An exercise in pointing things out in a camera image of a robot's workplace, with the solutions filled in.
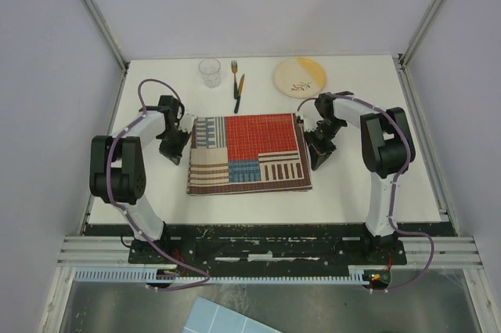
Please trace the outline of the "patchwork patterned placemat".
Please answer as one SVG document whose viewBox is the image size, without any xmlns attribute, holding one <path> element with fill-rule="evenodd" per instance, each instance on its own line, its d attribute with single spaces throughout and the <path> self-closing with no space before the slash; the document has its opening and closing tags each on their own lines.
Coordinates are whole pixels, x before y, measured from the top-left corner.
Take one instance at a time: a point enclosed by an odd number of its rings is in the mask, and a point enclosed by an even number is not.
<svg viewBox="0 0 501 333">
<path fill-rule="evenodd" d="M 295 114 L 197 118 L 187 193 L 191 196 L 312 189 Z"/>
</svg>

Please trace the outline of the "cream yellow ceramic plate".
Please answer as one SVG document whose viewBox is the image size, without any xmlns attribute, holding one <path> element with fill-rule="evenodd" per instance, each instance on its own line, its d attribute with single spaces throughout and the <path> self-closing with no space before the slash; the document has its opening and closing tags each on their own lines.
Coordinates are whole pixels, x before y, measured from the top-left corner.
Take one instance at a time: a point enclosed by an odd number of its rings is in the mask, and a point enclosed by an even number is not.
<svg viewBox="0 0 501 333">
<path fill-rule="evenodd" d="M 326 87 L 325 69 L 306 57 L 289 58 L 273 72 L 274 86 L 285 96 L 306 99 L 318 95 Z"/>
</svg>

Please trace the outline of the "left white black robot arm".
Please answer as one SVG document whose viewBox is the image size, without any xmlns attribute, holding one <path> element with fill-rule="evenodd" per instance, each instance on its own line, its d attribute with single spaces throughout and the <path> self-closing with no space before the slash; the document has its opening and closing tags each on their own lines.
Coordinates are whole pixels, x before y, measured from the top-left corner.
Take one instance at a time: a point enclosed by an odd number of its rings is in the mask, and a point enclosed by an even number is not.
<svg viewBox="0 0 501 333">
<path fill-rule="evenodd" d="M 142 108 L 122 130 L 95 136 L 91 141 L 91 194 L 124 216 L 135 239 L 147 242 L 146 254 L 155 262 L 169 260 L 173 244 L 166 223 L 153 211 L 145 195 L 143 149 L 158 140 L 160 154 L 178 165 L 189 140 L 189 130 L 183 125 L 192 122 L 179 99 L 161 96 L 156 106 Z"/>
</svg>

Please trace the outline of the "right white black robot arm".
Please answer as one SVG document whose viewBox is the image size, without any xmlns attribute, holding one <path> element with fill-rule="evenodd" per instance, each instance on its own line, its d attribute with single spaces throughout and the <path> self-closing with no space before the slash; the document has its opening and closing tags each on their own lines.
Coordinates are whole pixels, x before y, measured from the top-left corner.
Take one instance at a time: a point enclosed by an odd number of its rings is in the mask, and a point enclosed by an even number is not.
<svg viewBox="0 0 501 333">
<path fill-rule="evenodd" d="M 366 262 L 377 263 L 387 255 L 386 241 L 396 239 L 393 213 L 398 180 L 416 157 L 406 113 L 401 107 L 377 107 L 351 92 L 322 93 L 313 102 L 320 121 L 314 123 L 296 111 L 312 170 L 336 150 L 333 139 L 341 129 L 353 125 L 360 130 L 362 160 L 370 173 L 371 190 L 366 239 L 359 244 L 359 254 Z"/>
</svg>

